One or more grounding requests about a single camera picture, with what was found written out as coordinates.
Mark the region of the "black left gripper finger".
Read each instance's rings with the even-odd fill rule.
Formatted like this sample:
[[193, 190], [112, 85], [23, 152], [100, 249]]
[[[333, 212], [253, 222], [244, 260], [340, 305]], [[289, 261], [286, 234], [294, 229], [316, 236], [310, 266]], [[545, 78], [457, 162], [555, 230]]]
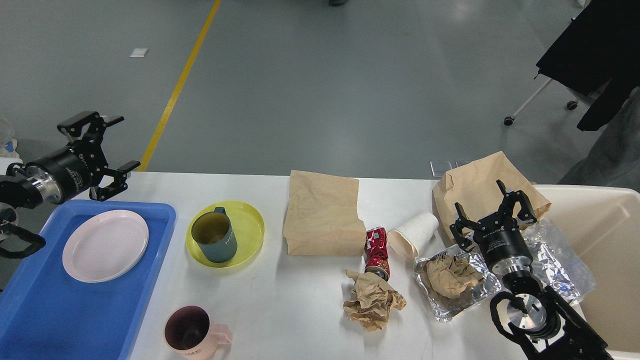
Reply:
[[[140, 161], [129, 161], [117, 169], [110, 169], [107, 165], [96, 167], [91, 173], [89, 198], [95, 201], [107, 201], [128, 189], [127, 179], [130, 172], [141, 166]], [[100, 187], [103, 177], [110, 177], [113, 181], [105, 187]]]
[[123, 116], [101, 116], [96, 111], [79, 112], [57, 125], [58, 132], [68, 140], [61, 150], [102, 150], [106, 129], [124, 120]]

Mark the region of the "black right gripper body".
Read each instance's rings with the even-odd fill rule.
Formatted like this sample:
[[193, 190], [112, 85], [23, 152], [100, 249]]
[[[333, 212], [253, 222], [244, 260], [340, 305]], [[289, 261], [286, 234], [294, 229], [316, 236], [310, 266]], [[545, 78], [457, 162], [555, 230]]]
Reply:
[[531, 270], [533, 256], [515, 218], [496, 212], [485, 216], [478, 221], [473, 240], [491, 273], [503, 277]]

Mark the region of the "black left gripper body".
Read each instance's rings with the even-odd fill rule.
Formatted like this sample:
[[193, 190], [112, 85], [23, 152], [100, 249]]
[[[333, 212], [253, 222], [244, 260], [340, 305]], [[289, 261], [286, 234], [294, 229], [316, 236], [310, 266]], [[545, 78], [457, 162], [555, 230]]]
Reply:
[[44, 201], [62, 204], [98, 186], [108, 162], [98, 145], [64, 146], [28, 162], [25, 172]]

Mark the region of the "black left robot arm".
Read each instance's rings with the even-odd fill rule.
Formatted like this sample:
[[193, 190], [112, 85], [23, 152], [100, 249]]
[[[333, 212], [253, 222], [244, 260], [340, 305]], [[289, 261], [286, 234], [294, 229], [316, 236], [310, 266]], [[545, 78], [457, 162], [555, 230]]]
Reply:
[[14, 235], [27, 246], [19, 251], [2, 248], [3, 258], [23, 259], [46, 244], [41, 235], [19, 227], [18, 208], [34, 209], [44, 202], [61, 205], [84, 191], [90, 199], [103, 202], [127, 189], [130, 172], [141, 163], [110, 168], [102, 149], [105, 131], [123, 120], [96, 111], [80, 112], [57, 125], [67, 138], [65, 146], [25, 164], [7, 166], [0, 181], [1, 237]]

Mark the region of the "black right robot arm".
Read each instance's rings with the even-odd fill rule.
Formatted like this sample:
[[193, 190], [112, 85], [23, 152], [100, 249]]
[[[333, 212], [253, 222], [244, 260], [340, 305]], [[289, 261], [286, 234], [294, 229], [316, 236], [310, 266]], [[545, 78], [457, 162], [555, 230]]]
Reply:
[[503, 196], [496, 212], [472, 221], [455, 203], [457, 219], [450, 225], [459, 248], [470, 252], [477, 246], [487, 269], [505, 286], [490, 300], [494, 326], [529, 360], [610, 360], [607, 342], [533, 273], [534, 258], [520, 230], [537, 223], [530, 199], [496, 183]]

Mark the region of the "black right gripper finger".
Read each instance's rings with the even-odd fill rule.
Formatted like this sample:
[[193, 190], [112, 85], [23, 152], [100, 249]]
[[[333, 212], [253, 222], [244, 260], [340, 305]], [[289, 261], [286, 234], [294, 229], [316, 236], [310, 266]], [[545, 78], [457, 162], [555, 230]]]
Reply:
[[500, 179], [496, 180], [496, 184], [503, 195], [496, 211], [496, 226], [499, 230], [519, 228], [522, 231], [538, 222], [530, 198], [523, 190], [506, 187]]
[[454, 223], [449, 226], [450, 232], [453, 235], [458, 248], [467, 253], [470, 253], [473, 248], [473, 240], [466, 238], [463, 235], [463, 230], [469, 229], [473, 231], [479, 231], [482, 230], [482, 225], [478, 222], [468, 219], [461, 203], [455, 202], [454, 206], [455, 211], [457, 212], [457, 219], [455, 219]]

